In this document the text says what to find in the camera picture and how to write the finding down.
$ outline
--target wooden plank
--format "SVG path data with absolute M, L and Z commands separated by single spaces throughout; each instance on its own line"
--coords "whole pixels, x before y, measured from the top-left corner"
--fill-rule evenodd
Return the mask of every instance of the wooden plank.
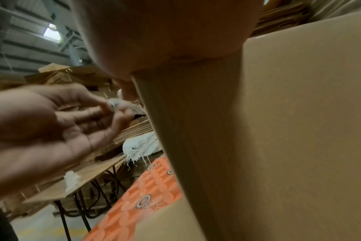
M 134 79 L 208 240 L 361 241 L 361 12 Z
M 95 179 L 98 175 L 102 174 L 104 171 L 108 170 L 112 166 L 120 166 L 125 161 L 125 155 L 115 157 L 113 159 L 95 163 L 89 166 L 84 167 L 80 171 L 76 172 L 80 175 L 78 184 L 70 190 L 66 190 L 67 186 L 65 180 L 61 180 L 51 187 L 43 190 L 42 192 L 36 194 L 35 196 L 25 200 L 23 203 L 35 203 L 35 202 L 45 202 L 45 201 L 55 201 L 60 199 L 65 199 L 66 197 L 72 195 L 74 192 L 79 190 L 86 183 Z

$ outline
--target white rag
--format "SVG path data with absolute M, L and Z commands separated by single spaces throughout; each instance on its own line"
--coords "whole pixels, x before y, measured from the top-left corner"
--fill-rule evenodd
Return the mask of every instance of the white rag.
M 145 165 L 148 165 L 146 163 L 146 161 L 149 161 L 148 156 L 159 152 L 162 148 L 159 145 L 156 134 L 152 131 L 127 139 L 122 145 L 122 150 L 126 155 L 126 165 L 129 166 L 130 162 L 134 164 L 141 157 Z

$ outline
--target corrugated roof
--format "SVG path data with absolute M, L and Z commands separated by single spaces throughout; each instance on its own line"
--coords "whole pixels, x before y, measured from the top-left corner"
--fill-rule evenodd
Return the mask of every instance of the corrugated roof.
M 70 29 L 76 30 L 72 13 L 66 7 L 68 2 L 66 0 L 53 1 L 57 3 L 56 5 L 60 10 L 60 21 Z M 28 71 L 37 71 L 38 68 L 45 65 L 45 62 L 73 65 L 68 53 L 66 51 L 60 52 L 61 48 L 58 47 L 57 43 L 39 37 L 46 30 L 45 25 L 51 21 L 50 15 L 41 0 L 18 0 L 15 12 L 39 18 L 39 25 L 15 16 L 11 17 L 10 28 L 1 47 L 0 72 L 11 72 L 14 68 L 19 70 L 13 70 L 16 73 L 29 74 Z M 78 47 L 80 57 L 89 60 L 88 53 L 84 51 L 84 43 L 77 40 L 74 44 Z

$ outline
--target orange patterned fabric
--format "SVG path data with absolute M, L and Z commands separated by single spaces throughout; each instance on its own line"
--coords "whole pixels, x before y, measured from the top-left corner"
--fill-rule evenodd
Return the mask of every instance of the orange patterned fabric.
M 181 198 L 167 158 L 156 159 L 90 231 L 85 241 L 131 241 L 138 222 Z

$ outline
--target wooden tabletop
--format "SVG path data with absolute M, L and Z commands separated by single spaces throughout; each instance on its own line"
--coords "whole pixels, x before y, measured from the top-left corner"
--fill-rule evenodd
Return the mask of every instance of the wooden tabletop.
M 98 175 L 102 174 L 104 171 L 109 168 L 116 166 L 119 167 L 124 163 L 126 155 L 118 156 L 107 161 L 95 163 L 89 166 L 84 167 L 83 169 L 76 172 L 80 178 L 77 185 L 69 190 L 66 190 L 67 185 L 65 180 L 61 180 L 51 187 L 41 191 L 35 196 L 25 200 L 23 203 L 34 203 L 34 202 L 52 202 L 56 200 L 65 199 L 66 197 L 72 195 L 82 186 L 88 182 L 95 179 Z

